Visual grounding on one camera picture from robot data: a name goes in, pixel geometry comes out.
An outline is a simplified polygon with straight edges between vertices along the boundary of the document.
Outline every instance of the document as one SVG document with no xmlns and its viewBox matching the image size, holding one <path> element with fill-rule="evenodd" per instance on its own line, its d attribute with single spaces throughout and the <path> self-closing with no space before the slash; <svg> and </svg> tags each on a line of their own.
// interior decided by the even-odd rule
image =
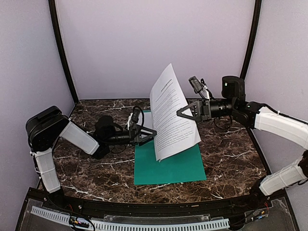
<svg viewBox="0 0 308 231">
<path fill-rule="evenodd" d="M 177 110 L 187 106 L 184 93 L 169 64 L 150 93 L 152 128 L 156 160 L 161 161 L 189 149 L 201 141 L 196 122 L 177 116 Z M 188 109 L 184 112 L 192 116 Z"/>
</svg>

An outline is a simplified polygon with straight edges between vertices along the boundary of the robotic arm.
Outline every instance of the robotic arm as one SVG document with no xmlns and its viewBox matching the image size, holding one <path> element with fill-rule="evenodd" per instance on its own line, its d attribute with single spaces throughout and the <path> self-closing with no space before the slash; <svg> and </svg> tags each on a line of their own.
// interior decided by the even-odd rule
<svg viewBox="0 0 308 231">
<path fill-rule="evenodd" d="M 140 113 L 142 124 L 138 125 Z M 54 193 L 61 188 L 52 159 L 52 147 L 58 137 L 66 139 L 93 158 L 101 159 L 110 152 L 109 145 L 143 145 L 151 141 L 156 131 L 144 128 L 143 124 L 143 111 L 139 107 L 133 110 L 128 130 L 114 123 L 111 116 L 104 115 L 95 124 L 93 137 L 63 115 L 56 106 L 30 118 L 26 123 L 30 154 L 46 190 Z"/>
<path fill-rule="evenodd" d="M 272 109 L 267 104 L 246 102 L 244 80 L 234 76 L 222 78 L 222 96 L 224 99 L 214 99 L 203 80 L 196 77 L 189 79 L 195 93 L 202 99 L 194 101 L 177 111 L 177 115 L 195 120 L 209 121 L 221 116 L 232 118 L 246 128 L 267 131 L 291 140 L 302 146 L 304 154 L 280 171 L 258 180 L 252 187 L 250 195 L 255 200 L 267 197 L 274 192 L 295 183 L 308 180 L 308 123 Z M 187 109 L 192 116 L 185 115 Z"/>
</svg>

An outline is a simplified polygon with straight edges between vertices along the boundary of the brown marble surface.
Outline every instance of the brown marble surface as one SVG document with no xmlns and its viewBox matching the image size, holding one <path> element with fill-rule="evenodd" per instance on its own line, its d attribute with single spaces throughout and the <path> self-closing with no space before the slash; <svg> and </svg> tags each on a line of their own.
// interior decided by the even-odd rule
<svg viewBox="0 0 308 231">
<path fill-rule="evenodd" d="M 111 115 L 124 126 L 135 105 L 150 109 L 148 100 L 86 100 L 77 104 L 71 118 L 91 133 L 101 115 Z M 221 130 L 213 121 L 198 128 L 205 181 L 135 186 L 134 147 L 96 160 L 63 139 L 54 149 L 58 178 L 66 195 L 121 203 L 186 203 L 248 194 L 266 172 L 246 130 L 236 122 L 229 131 Z"/>
</svg>

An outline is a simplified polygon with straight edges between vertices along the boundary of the green folder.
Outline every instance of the green folder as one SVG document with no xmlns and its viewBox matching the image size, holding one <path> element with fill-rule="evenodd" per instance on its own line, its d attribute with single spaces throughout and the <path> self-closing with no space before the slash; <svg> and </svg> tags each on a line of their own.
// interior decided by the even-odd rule
<svg viewBox="0 0 308 231">
<path fill-rule="evenodd" d="M 199 145 L 156 161 L 154 142 L 135 147 L 135 185 L 206 180 Z"/>
</svg>

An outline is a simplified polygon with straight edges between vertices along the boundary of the black metal pole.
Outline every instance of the black metal pole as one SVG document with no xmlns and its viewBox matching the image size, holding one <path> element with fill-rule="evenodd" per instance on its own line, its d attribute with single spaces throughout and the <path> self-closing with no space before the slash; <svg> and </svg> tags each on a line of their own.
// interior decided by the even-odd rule
<svg viewBox="0 0 308 231">
<path fill-rule="evenodd" d="M 56 5 L 54 0 L 49 0 L 49 10 L 50 10 L 50 15 L 51 15 L 51 21 L 52 21 L 52 27 L 54 31 L 54 36 L 56 38 L 56 43 L 58 47 L 58 52 L 60 55 L 62 67 L 64 70 L 65 78 L 69 87 L 69 90 L 71 92 L 72 98 L 74 100 L 74 103 L 78 103 L 79 99 L 77 96 L 77 92 L 73 83 L 73 79 L 71 76 L 71 73 L 69 71 L 65 51 L 64 51 L 64 46 L 62 42 L 62 37 L 60 33 L 60 27 L 59 27 L 59 21 L 58 21 L 58 16 L 57 16 L 57 10 L 56 10 Z"/>
<path fill-rule="evenodd" d="M 258 28 L 258 22 L 259 22 L 259 17 L 260 17 L 260 12 L 261 12 L 261 4 L 262 0 L 256 0 L 255 2 L 255 10 L 254 10 L 254 16 L 252 19 L 252 24 L 251 24 L 251 29 L 250 29 L 250 35 L 249 35 L 249 40 L 248 40 L 248 45 L 247 45 L 247 50 L 246 50 L 246 55 L 244 58 L 244 63 L 241 71 L 240 78 L 245 79 L 252 55 L 252 51 L 254 48 L 254 43 L 256 39 L 256 34 L 257 34 L 257 28 Z"/>
</svg>

